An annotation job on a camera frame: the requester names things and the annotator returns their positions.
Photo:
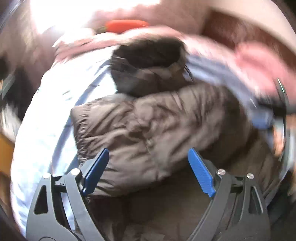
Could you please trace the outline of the blue plaid bed sheet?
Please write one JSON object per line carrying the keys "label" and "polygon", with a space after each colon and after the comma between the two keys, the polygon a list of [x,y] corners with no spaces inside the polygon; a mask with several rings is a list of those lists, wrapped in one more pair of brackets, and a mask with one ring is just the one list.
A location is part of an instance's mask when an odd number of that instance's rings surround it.
{"label": "blue plaid bed sheet", "polygon": [[[78,163],[71,109],[115,92],[109,71],[112,51],[111,47],[92,51],[52,67],[33,96],[16,136],[11,165],[11,206],[22,234],[42,175],[59,176]],[[184,240],[208,201],[187,168],[128,198],[140,214],[135,209],[116,212],[111,221],[126,238],[139,234]]]}

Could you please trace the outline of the yellow wooden cabinet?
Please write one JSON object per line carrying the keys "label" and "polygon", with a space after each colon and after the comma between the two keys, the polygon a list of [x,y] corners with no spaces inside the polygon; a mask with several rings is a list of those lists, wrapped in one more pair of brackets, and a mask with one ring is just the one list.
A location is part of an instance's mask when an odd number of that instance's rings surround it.
{"label": "yellow wooden cabinet", "polygon": [[11,162],[15,145],[1,133],[0,137],[0,170],[5,175],[11,175]]}

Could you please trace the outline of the pink folded quilt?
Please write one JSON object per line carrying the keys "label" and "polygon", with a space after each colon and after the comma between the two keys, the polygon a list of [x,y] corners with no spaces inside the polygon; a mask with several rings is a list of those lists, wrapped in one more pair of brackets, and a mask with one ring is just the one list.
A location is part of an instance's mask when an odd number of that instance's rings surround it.
{"label": "pink folded quilt", "polygon": [[235,62],[247,76],[247,85],[257,95],[276,94],[275,81],[279,79],[289,100],[295,99],[295,71],[272,51],[259,42],[239,44],[235,49]]}

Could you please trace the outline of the pink floral bed cover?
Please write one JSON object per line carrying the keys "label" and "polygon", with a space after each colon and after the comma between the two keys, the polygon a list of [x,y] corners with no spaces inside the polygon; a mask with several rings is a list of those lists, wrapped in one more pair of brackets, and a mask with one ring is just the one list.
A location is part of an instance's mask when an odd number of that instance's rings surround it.
{"label": "pink floral bed cover", "polygon": [[247,85],[246,74],[236,65],[236,48],[231,50],[209,38],[199,35],[187,35],[167,26],[133,29],[122,34],[95,34],[90,29],[82,29],[77,33],[63,35],[53,44],[53,47],[56,49],[54,62],[58,63],[63,60],[69,60],[83,52],[115,46],[136,39],[156,39],[160,37],[177,38],[184,42],[190,54],[216,60],[225,64],[255,93],[255,90]]}

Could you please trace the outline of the brown down jacket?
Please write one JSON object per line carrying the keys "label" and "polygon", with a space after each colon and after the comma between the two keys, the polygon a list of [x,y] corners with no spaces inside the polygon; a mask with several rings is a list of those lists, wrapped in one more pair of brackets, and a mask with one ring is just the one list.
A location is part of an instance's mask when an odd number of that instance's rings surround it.
{"label": "brown down jacket", "polygon": [[108,240],[186,240],[209,199],[187,160],[189,149],[218,168],[252,173],[264,197],[280,163],[243,106],[222,85],[184,78],[184,44],[135,40],[112,54],[117,93],[71,110],[81,164],[102,148],[109,162],[90,198]]}

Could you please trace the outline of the dark wooden headboard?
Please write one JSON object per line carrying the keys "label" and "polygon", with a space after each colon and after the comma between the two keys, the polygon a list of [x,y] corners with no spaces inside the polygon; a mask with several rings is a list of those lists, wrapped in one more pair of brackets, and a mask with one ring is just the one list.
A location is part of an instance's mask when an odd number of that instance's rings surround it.
{"label": "dark wooden headboard", "polygon": [[248,20],[217,10],[211,10],[208,14],[201,35],[231,49],[242,42],[257,41],[267,45],[283,57],[295,55],[292,47],[285,44],[280,37],[267,32]]}

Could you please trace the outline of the orange carrot plush pillow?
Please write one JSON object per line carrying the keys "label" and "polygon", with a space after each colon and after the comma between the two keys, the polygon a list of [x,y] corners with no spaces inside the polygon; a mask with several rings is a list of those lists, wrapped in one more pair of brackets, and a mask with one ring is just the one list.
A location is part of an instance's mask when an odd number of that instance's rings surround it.
{"label": "orange carrot plush pillow", "polygon": [[142,20],[112,20],[107,21],[104,26],[99,27],[95,32],[97,34],[106,32],[121,34],[131,29],[145,27],[149,27],[149,23]]}

